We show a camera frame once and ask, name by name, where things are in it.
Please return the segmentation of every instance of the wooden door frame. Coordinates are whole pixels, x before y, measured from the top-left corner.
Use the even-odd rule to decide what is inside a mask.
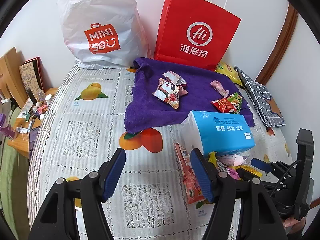
[[[266,85],[269,81],[270,77],[278,67],[287,47],[292,38],[292,34],[297,24],[298,12],[297,10],[289,3],[287,16],[285,17],[284,24],[282,26],[282,30],[279,34],[276,45],[271,52],[266,64],[260,71],[258,77],[256,78],[256,82],[260,84]]]

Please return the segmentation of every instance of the bed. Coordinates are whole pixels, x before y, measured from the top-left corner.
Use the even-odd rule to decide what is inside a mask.
[[[135,73],[126,68],[85,70],[75,65],[59,87],[43,120],[31,158],[28,176],[28,216],[32,223],[52,184],[59,177],[82,178],[110,160],[125,132],[124,113],[132,101]],[[106,97],[78,99],[90,84],[100,84]],[[244,90],[255,126],[256,146],[243,153],[271,162],[292,163],[280,128],[266,128]],[[115,239],[201,239],[213,204],[186,204],[185,189],[173,143],[184,145],[180,125],[155,128],[163,149],[149,152],[143,146],[126,150],[126,164],[113,197],[103,209]],[[262,180],[275,182],[272,174]],[[234,209],[229,239],[236,236],[240,201]],[[81,208],[77,208],[81,239],[87,239]]]

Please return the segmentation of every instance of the pink candy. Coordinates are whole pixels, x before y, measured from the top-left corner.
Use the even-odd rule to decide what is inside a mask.
[[[224,98],[226,98],[229,95],[229,90],[224,90],[222,84],[219,81],[215,80],[212,81],[210,84]]]

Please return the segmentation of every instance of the pink wrapper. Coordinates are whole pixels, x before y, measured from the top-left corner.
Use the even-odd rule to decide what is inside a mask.
[[[217,159],[219,161],[221,161],[223,164],[225,164],[225,165],[227,165],[229,167],[233,167],[233,166],[241,165],[246,158],[248,158],[248,157],[245,156],[243,158],[241,155],[230,154],[230,155],[225,155],[225,156],[222,156],[222,157],[218,157]]]
[[[229,168],[227,167],[229,173],[230,173],[230,176],[234,179],[238,179],[239,180],[239,174],[236,170],[232,169],[232,168]]]
[[[219,81],[215,80],[212,81],[210,84],[224,98],[226,98],[229,95],[229,90],[224,90],[222,84]]]

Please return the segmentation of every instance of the purple towel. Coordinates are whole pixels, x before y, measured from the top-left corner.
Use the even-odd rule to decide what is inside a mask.
[[[132,88],[133,101],[128,105],[124,117],[124,127],[129,133],[182,123],[191,110],[217,112],[211,101],[221,99],[222,96],[210,85],[214,80],[221,82],[230,94],[239,93],[230,78],[210,70],[143,57],[135,59],[133,64],[137,68]],[[164,78],[162,74],[169,70],[187,82],[188,94],[180,97],[177,110],[152,94],[158,87],[159,78]],[[245,99],[242,101],[240,114],[249,126],[254,126],[253,116]]]

